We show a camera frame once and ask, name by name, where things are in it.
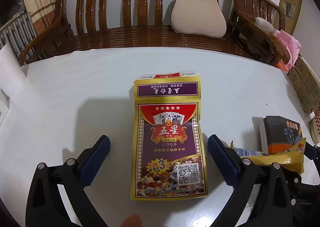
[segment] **purple label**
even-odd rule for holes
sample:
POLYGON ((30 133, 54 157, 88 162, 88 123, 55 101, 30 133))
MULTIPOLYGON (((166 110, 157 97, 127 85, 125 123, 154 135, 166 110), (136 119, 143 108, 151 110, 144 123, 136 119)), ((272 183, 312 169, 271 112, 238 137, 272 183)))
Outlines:
POLYGON ((143 155, 142 155, 142 175, 146 175, 149 172, 146 169, 148 163, 151 160, 167 159, 168 161, 174 161, 179 158, 196 154, 195 140, 192 132, 192 119, 183 124, 186 127, 186 134, 188 139, 182 144, 177 142, 159 142, 155 144, 151 141, 151 134, 153 127, 148 122, 144 121, 143 131, 143 155))
POLYGON ((198 95, 198 82, 138 85, 138 97, 198 95))

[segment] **white cloth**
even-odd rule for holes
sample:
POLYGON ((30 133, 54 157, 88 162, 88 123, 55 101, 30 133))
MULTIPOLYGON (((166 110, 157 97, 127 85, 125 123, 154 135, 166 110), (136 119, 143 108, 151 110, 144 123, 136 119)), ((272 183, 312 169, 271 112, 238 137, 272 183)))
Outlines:
POLYGON ((10 98, 23 86, 26 76, 9 45, 0 49, 0 88, 10 98))
MULTIPOLYGON (((133 47, 73 52, 23 69, 28 69, 27 81, 11 99, 0 126, 0 197, 22 227, 37 164, 56 166, 77 158, 102 134, 110 138, 111 150, 85 192, 109 226, 120 226, 132 213, 141 215, 145 226, 210 226, 233 192, 207 152, 212 134, 227 144, 234 140, 239 148, 260 150, 260 121, 281 115, 299 122, 312 143, 305 124, 310 118, 286 76, 247 58, 191 48, 133 47), (133 82, 143 74, 183 70, 197 70, 201 76, 200 125, 209 196, 152 205, 132 201, 133 82), (154 206, 162 206, 156 220, 154 206)), ((305 159, 304 166, 302 181, 319 184, 313 162, 305 159)), ((250 201, 238 224, 246 221, 252 205, 250 201)))
POLYGON ((269 21, 266 21, 263 18, 256 17, 256 22, 260 27, 264 28, 266 31, 270 33, 272 33, 275 30, 273 28, 273 25, 269 21))

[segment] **qr code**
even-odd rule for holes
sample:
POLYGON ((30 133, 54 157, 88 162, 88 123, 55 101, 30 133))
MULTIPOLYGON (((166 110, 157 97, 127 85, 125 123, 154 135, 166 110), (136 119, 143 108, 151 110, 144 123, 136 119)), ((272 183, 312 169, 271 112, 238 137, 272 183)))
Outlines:
POLYGON ((178 165, 177 177, 178 185, 199 184, 199 164, 178 165))

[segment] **door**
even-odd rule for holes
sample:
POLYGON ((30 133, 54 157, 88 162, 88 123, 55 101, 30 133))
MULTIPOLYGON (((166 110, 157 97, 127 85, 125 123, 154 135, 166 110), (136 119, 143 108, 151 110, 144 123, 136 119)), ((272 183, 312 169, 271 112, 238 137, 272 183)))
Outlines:
MULTIPOLYGON (((302 0, 280 0, 279 7, 285 14, 285 31, 293 34, 300 14, 302 0)), ((273 22, 274 28, 279 27, 279 14, 273 22)))

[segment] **playing card illustration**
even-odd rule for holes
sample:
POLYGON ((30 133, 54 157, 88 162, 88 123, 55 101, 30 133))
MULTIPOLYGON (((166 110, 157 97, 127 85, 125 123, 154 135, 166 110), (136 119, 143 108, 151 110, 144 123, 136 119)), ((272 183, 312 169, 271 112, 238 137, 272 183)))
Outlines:
POLYGON ((156 124, 156 125, 161 124, 159 114, 154 115, 154 116, 153 116, 153 120, 155 121, 155 124, 156 124))
POLYGON ((184 120, 184 115, 180 114, 180 113, 176 113, 177 115, 177 124, 183 124, 183 120, 184 120))
POLYGON ((166 112, 165 113, 165 120, 171 120, 172 121, 172 112, 166 112))
POLYGON ((159 113, 160 116, 160 123, 164 124, 165 123, 165 112, 159 113))

